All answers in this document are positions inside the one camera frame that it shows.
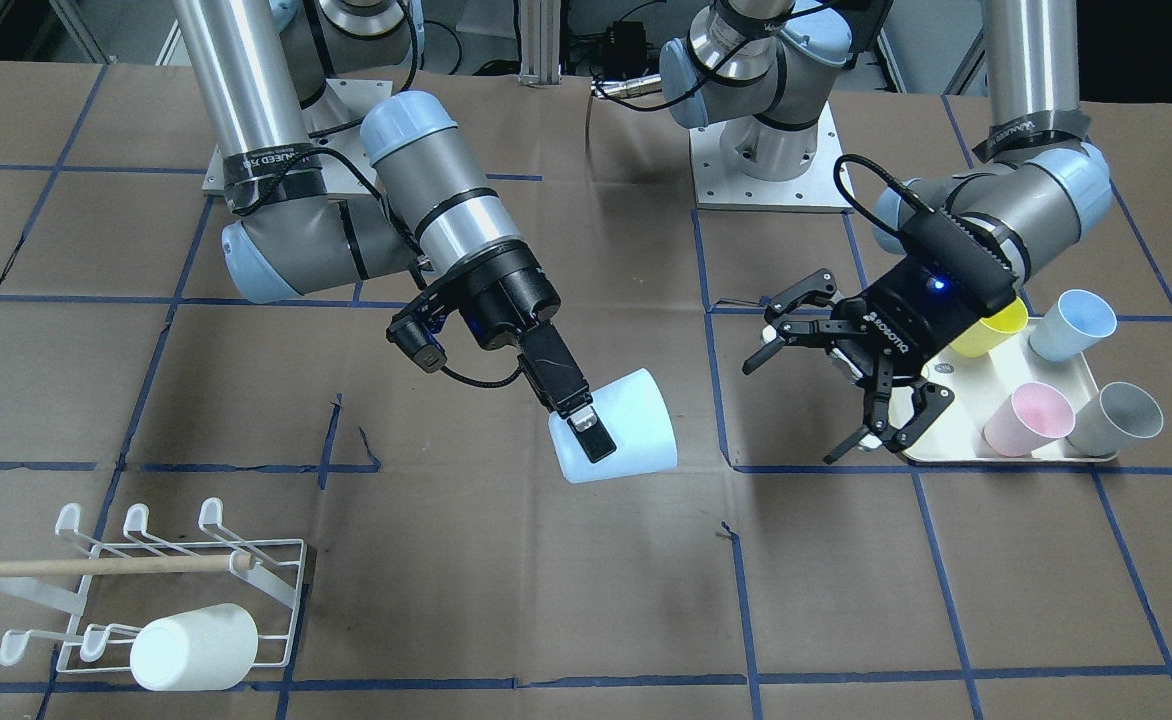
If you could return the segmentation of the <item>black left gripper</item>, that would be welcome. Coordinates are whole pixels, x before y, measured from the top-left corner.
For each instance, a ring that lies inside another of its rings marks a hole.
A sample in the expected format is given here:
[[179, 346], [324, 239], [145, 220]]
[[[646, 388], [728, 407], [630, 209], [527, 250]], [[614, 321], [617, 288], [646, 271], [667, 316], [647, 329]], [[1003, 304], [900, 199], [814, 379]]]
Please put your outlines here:
[[1014, 301], [1017, 277], [1001, 261], [906, 258], [857, 296], [815, 270], [765, 306], [764, 342], [742, 364], [750, 375], [788, 346], [822, 348], [861, 388], [861, 424], [823, 456], [833, 466], [865, 439], [902, 451], [952, 405], [924, 366], [977, 319]]

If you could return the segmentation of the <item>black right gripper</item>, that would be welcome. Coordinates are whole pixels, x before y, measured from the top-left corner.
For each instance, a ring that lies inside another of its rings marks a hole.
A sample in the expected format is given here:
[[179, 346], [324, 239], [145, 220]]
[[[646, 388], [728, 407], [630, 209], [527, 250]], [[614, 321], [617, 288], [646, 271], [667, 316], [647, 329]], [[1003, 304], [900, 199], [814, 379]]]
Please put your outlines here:
[[541, 406], [568, 416], [568, 429], [590, 464], [616, 450], [591, 405], [590, 383], [551, 324], [560, 296], [526, 242], [503, 240], [454, 264], [441, 277], [441, 300], [457, 310], [481, 348], [513, 345]]

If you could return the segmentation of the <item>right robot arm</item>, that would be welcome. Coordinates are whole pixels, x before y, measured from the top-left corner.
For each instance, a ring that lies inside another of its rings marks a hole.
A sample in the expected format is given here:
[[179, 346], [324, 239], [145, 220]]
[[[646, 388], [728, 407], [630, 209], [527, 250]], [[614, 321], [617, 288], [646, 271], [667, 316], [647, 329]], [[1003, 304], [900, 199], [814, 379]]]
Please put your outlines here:
[[615, 439], [551, 319], [560, 297], [457, 123], [403, 84], [354, 102], [335, 69], [420, 64], [414, 1], [175, 1], [234, 222], [222, 252], [244, 299], [275, 304], [407, 272], [418, 296], [388, 340], [427, 373], [458, 313], [481, 348], [512, 346], [564, 460]]

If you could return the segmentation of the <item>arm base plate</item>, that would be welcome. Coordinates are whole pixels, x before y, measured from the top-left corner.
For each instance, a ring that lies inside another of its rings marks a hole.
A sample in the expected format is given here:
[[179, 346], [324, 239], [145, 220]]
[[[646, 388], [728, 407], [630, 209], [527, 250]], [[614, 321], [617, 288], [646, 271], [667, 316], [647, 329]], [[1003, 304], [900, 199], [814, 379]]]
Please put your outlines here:
[[691, 129], [697, 206], [745, 211], [850, 210], [834, 183], [841, 155], [830, 106], [818, 123], [797, 133], [743, 117]]

